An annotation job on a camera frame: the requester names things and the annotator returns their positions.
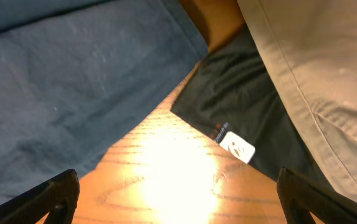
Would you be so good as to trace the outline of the navy blue denim shorts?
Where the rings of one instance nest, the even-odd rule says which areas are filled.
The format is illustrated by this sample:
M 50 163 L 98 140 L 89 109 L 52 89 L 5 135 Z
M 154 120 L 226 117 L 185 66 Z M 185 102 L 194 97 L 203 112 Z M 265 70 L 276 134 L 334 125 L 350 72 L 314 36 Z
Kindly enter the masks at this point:
M 93 171 L 207 53 L 177 0 L 0 0 L 0 205 Z

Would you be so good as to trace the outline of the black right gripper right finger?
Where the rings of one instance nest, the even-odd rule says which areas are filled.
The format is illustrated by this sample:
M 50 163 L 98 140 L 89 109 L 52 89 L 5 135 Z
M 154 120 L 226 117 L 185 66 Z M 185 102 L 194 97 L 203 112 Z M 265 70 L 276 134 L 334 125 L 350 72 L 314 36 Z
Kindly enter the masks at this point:
M 277 193 L 288 223 L 357 224 L 357 203 L 304 176 L 281 168 Z

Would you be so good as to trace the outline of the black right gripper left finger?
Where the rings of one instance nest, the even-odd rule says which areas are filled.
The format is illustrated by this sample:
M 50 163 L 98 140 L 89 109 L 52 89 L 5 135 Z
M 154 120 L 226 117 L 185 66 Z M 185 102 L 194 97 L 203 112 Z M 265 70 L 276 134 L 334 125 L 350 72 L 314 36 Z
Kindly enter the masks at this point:
M 80 193 L 77 173 L 68 169 L 0 205 L 0 224 L 71 224 Z

